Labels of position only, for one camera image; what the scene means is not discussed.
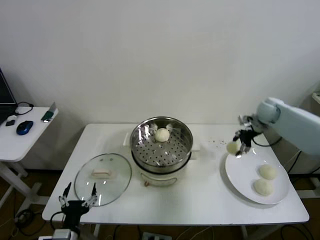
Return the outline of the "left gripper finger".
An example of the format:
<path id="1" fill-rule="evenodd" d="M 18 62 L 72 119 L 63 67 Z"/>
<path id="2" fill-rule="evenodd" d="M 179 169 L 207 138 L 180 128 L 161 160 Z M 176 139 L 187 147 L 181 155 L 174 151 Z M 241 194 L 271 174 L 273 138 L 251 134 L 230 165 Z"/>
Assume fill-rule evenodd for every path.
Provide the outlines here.
<path id="1" fill-rule="evenodd" d="M 61 196 L 58 197 L 58 200 L 60 202 L 60 206 L 62 208 L 68 207 L 69 203 L 68 203 L 68 194 L 70 191 L 72 183 L 70 182 L 67 187 L 64 189 L 63 194 Z"/>
<path id="2" fill-rule="evenodd" d="M 98 196 L 97 196 L 96 183 L 94 183 L 91 196 L 83 203 L 83 206 L 86 208 L 92 208 L 96 204 L 97 199 L 98 199 Z"/>

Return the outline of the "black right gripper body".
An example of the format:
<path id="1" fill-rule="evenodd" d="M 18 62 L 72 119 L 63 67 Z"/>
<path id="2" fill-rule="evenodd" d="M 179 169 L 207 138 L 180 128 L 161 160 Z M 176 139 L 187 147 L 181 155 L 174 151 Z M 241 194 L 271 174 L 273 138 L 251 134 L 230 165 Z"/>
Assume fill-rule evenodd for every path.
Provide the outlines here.
<path id="1" fill-rule="evenodd" d="M 239 132 L 241 145 L 245 147 L 251 147 L 253 139 L 260 134 L 255 131 L 252 126 L 246 129 L 241 129 Z"/>

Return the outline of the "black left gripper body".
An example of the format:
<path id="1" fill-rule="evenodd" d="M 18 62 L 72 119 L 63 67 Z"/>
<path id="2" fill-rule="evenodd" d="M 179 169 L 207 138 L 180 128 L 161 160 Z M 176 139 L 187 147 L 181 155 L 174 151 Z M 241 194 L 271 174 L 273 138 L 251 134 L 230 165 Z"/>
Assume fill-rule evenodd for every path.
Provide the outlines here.
<path id="1" fill-rule="evenodd" d="M 62 206 L 61 211 L 65 215 L 63 228 L 78 228 L 82 215 L 88 212 L 88 206 L 84 200 L 70 200 L 68 205 Z"/>

